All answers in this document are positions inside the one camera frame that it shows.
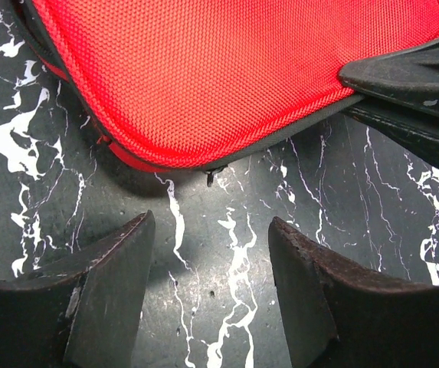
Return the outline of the red black medicine case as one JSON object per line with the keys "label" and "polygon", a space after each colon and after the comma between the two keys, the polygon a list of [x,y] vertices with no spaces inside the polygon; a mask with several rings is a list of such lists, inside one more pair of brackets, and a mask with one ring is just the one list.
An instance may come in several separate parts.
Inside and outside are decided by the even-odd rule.
{"label": "red black medicine case", "polygon": [[143,172],[227,164],[361,101],[348,63],[439,38],[439,1],[13,1],[100,140]]}

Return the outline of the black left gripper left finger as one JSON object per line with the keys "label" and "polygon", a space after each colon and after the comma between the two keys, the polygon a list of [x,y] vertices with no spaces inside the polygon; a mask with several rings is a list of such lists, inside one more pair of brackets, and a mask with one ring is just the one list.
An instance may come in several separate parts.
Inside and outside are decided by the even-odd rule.
{"label": "black left gripper left finger", "polygon": [[129,367],[156,223],[144,212],[105,238],[0,280],[0,367]]}

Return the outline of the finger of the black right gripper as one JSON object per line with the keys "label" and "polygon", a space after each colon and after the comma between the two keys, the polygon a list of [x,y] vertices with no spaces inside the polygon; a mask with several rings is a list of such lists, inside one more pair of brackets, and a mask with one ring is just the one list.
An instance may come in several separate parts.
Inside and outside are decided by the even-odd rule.
{"label": "finger of the black right gripper", "polygon": [[439,38],[352,61],[341,68],[339,80],[363,94],[439,117]]}
{"label": "finger of the black right gripper", "polygon": [[439,117],[396,105],[352,105],[343,113],[439,169]]}

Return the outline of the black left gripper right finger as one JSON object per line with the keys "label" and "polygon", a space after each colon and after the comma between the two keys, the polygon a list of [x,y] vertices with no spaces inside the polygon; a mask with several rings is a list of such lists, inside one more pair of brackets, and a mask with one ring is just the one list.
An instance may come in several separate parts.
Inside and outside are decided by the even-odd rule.
{"label": "black left gripper right finger", "polygon": [[439,367],[439,286],[361,266],[273,218],[268,246],[294,367]]}

